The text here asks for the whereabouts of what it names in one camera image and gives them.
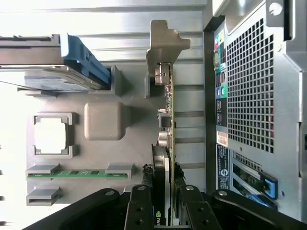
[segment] green circuit board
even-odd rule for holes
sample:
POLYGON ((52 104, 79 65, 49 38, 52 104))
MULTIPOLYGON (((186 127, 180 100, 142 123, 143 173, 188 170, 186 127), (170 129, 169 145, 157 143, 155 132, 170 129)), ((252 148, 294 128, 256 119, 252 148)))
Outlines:
POLYGON ((58 170, 51 174, 29 174, 27 178, 127 178, 126 174, 106 174, 105 170, 58 170))
POLYGON ((240 169, 238 166, 233 165, 233 172, 243 181, 252 186, 254 189, 258 191, 262 190, 263 188, 262 182, 257 178, 255 178, 254 176, 250 175, 249 173, 245 172, 244 170, 240 169))
POLYGON ((233 179, 233 186, 234 188, 236 188, 236 190, 238 190, 243 196, 247 196, 250 194, 250 192, 243 187, 242 185, 239 184, 238 181, 236 181, 235 179, 233 179))

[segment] usb port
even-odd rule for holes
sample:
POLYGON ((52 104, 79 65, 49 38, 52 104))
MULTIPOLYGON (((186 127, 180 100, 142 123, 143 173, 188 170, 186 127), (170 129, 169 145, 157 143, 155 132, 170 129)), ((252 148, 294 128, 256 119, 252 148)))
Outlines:
POLYGON ((225 82, 225 73, 224 72, 220 73, 220 83, 223 83, 223 82, 225 82))
POLYGON ((220 124, 221 121, 222 121, 222 115, 221 114, 217 114, 216 123, 220 124))
POLYGON ((220 86, 221 85, 221 82, 220 82, 220 74, 217 74, 215 77, 216 77, 216 86, 220 86))
POLYGON ((222 109, 222 102, 221 100, 216 101, 216 110, 221 111, 222 109))

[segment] ventilation grille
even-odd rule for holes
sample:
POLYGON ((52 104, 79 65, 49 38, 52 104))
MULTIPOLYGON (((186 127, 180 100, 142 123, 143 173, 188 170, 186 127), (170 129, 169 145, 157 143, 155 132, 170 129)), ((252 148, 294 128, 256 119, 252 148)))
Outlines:
POLYGON ((274 153, 273 35, 263 19, 227 47, 229 138, 274 153))
POLYGON ((233 158, 256 171, 261 172, 261 164, 258 164, 236 152, 233 152, 233 158))

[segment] blue latch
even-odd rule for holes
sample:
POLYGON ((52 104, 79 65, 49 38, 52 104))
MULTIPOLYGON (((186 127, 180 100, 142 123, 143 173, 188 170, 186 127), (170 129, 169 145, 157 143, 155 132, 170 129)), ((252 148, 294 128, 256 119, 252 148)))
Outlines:
POLYGON ((100 80, 107 87, 111 83, 111 73, 92 54, 92 52, 82 43, 80 38, 68 34, 60 35, 61 56, 66 65, 73 69, 75 64, 80 63, 80 71, 86 77, 94 77, 100 80))
POLYGON ((259 172, 260 180, 263 183, 263 191, 271 199, 278 198, 278 180, 266 172, 259 172))

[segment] screw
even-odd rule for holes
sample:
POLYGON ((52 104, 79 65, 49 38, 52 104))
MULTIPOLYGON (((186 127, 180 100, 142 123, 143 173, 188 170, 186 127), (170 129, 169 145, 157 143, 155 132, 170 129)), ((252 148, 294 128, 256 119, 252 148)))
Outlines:
POLYGON ((277 2, 273 2, 270 6, 269 6, 269 12, 271 15, 273 16, 277 16, 279 14, 281 14, 281 12, 283 11, 283 7, 281 4, 277 3, 277 2))
POLYGON ((106 196, 111 196, 111 195, 113 195, 114 194, 114 191, 109 191, 109 192, 106 192, 106 196))
POLYGON ((138 187, 138 190, 145 190, 145 186, 138 187))
POLYGON ((220 196, 226 196, 226 195, 227 195, 227 192, 225 192, 225 191, 219 191, 219 195, 220 195, 220 196))
POLYGON ((188 186, 186 187, 186 189, 189 190, 189 191, 194 190, 193 186, 191 186, 191 185, 188 185, 188 186))

